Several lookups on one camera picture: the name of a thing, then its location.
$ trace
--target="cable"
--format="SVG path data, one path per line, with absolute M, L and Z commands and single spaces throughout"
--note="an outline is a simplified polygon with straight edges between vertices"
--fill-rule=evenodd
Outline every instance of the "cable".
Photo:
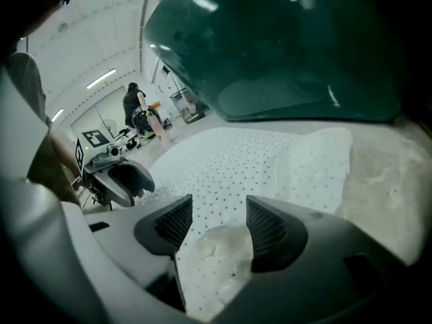
M 146 146 L 147 144 L 149 144 L 153 139 L 150 139 L 146 144 L 141 144 L 141 147 Z
M 92 192 L 90 192 L 90 194 L 88 195 L 86 201 L 84 202 L 84 205 L 82 206 L 82 209 L 84 209 L 86 207 L 87 201 L 90 198 L 90 196 L 92 195 Z

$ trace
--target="orange object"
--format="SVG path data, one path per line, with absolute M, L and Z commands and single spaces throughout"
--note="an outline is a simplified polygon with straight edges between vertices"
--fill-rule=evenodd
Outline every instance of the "orange object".
M 155 109 L 159 108 L 160 106 L 162 106 L 162 105 L 161 105 L 161 103 L 159 101 L 154 102 L 153 104 L 150 105 L 150 107 L 153 107 Z

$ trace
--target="white perforated surface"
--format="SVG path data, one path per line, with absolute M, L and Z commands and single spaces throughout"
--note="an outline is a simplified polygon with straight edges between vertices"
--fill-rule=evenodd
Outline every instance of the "white perforated surface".
M 156 191 L 142 204 L 192 194 L 194 223 L 177 253 L 187 313 L 210 321 L 249 278 L 248 194 L 334 213 L 349 172 L 349 131 L 298 136 L 216 128 L 167 151 L 151 168 Z

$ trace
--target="ceiling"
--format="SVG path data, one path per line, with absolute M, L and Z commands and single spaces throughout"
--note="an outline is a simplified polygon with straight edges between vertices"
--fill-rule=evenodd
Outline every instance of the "ceiling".
M 149 77 L 152 69 L 143 73 L 142 64 L 149 62 L 146 56 L 155 56 L 140 49 L 140 31 L 158 3 L 71 0 L 29 36 L 27 52 L 38 63 L 49 117 L 64 109 L 56 123 L 70 125 L 126 82 Z M 112 69 L 116 73 L 86 89 Z

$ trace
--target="black vent slot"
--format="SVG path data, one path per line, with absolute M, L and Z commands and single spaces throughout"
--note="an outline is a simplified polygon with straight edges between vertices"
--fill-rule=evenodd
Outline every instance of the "black vent slot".
M 135 238 L 150 253 L 174 258 L 192 225 L 192 195 L 141 219 L 134 229 Z
M 156 220 L 156 232 L 175 247 L 180 248 L 192 225 L 192 203 L 187 201 Z
M 92 233 L 96 233 L 99 230 L 104 230 L 105 228 L 108 228 L 109 224 L 106 222 L 98 222 L 98 223 L 90 224 L 88 227 L 90 228 Z
M 252 236 L 252 272 L 285 269 L 304 250 L 307 230 L 294 216 L 253 197 L 246 197 L 246 224 Z

